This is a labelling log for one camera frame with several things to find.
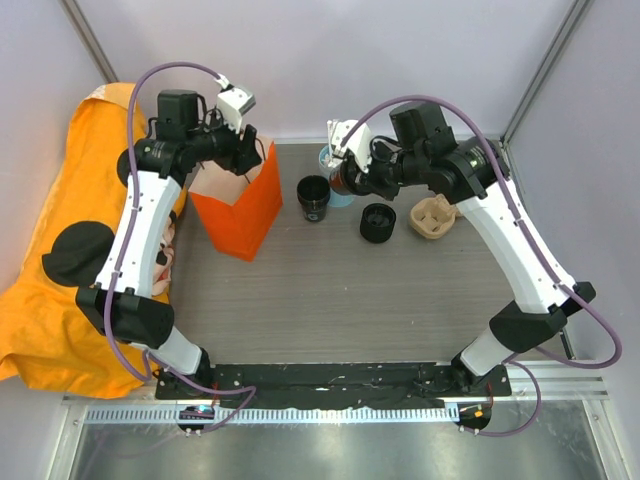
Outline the black paper coffee cup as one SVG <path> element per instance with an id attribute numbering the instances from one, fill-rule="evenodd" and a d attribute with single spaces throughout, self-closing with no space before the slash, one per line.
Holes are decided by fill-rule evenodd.
<path id="1" fill-rule="evenodd" d="M 341 167 L 336 167 L 331 171 L 328 181 L 331 189 L 336 194 L 346 196 L 351 193 L 348 184 L 343 178 Z"/>

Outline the orange paper bag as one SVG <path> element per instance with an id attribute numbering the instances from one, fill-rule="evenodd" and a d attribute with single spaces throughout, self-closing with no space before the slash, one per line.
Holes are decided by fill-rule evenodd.
<path id="1" fill-rule="evenodd" d="M 283 205 L 276 145 L 259 135 L 263 162 L 236 176 L 213 161 L 204 164 L 189 187 L 198 217 L 216 250 L 251 262 Z"/>

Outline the brown pulp cup carrier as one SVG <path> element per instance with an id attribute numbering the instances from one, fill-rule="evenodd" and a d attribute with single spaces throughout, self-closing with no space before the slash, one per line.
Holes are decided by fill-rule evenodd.
<path id="1" fill-rule="evenodd" d="M 462 214 L 442 194 L 421 200 L 409 213 L 410 226 L 422 237 L 437 240 L 446 235 Z"/>

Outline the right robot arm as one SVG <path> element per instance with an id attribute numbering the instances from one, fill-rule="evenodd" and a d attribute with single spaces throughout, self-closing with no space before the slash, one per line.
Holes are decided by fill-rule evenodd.
<path id="1" fill-rule="evenodd" d="M 595 290 L 576 281 L 542 240 L 524 211 L 508 166 L 475 124 L 459 142 L 444 114 L 461 112 L 427 96 L 384 103 L 395 133 L 374 135 L 365 119 L 340 121 L 329 134 L 340 165 L 336 190 L 394 199 L 403 187 L 425 185 L 441 194 L 479 233 L 511 287 L 513 300 L 451 362 L 457 391 L 472 395 L 512 356 L 539 348 L 589 306 Z"/>

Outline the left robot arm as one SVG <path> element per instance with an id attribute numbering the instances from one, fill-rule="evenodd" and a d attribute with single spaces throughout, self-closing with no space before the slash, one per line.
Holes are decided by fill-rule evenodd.
<path id="1" fill-rule="evenodd" d="M 80 310 L 126 369 L 141 380 L 151 375 L 149 367 L 132 365 L 122 345 L 139 350 L 144 363 L 157 361 L 193 399 L 212 390 L 209 356 L 178 330 L 172 307 L 154 299 L 153 271 L 170 211 L 196 165 L 212 161 L 240 176 L 260 164 L 257 131 L 243 124 L 254 105 L 253 94 L 237 86 L 224 88 L 213 109 L 195 91 L 158 94 L 154 133 L 123 153 L 130 169 L 114 242 L 94 284 L 76 294 Z"/>

